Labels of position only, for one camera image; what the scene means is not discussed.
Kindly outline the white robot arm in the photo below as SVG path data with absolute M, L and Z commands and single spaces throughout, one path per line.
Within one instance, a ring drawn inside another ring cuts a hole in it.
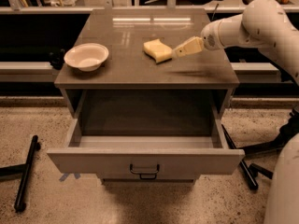
M 199 37 L 174 49 L 177 57 L 203 49 L 256 48 L 299 86 L 299 31 L 275 0 L 254 0 L 242 14 L 213 21 Z M 299 132 L 298 110 L 279 131 L 282 148 L 272 177 L 264 224 L 299 224 Z

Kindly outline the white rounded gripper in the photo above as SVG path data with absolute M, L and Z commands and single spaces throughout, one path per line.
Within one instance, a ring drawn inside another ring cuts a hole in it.
M 201 52 L 204 47 L 208 50 L 223 48 L 220 40 L 220 22 L 213 21 L 207 24 L 201 32 L 201 37 L 193 36 L 173 49 L 173 57 L 180 58 Z

